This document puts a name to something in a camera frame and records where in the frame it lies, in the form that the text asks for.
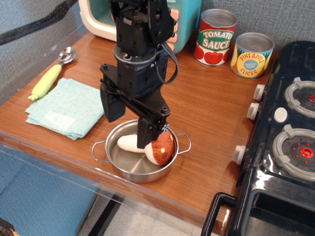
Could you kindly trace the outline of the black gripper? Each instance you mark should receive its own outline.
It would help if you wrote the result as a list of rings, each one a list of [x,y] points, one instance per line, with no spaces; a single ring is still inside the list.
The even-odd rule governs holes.
[[[161,49],[143,57],[132,57],[114,48],[117,65],[102,64],[100,97],[108,122],[125,115],[126,108],[140,118],[137,125],[137,147],[144,149],[169,129],[166,118],[170,109],[161,96],[161,87],[172,83],[179,68],[166,79],[168,60],[178,60],[170,49]]]

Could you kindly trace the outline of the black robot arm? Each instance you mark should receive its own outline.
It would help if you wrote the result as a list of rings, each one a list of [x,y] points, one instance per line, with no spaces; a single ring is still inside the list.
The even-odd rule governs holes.
[[[103,64],[100,97],[109,122],[130,109],[138,115],[137,146],[144,148],[168,130],[170,109],[161,95],[167,79],[168,61],[177,58],[167,40],[174,35],[176,21],[164,0],[112,0],[117,42],[113,54],[117,64]]]

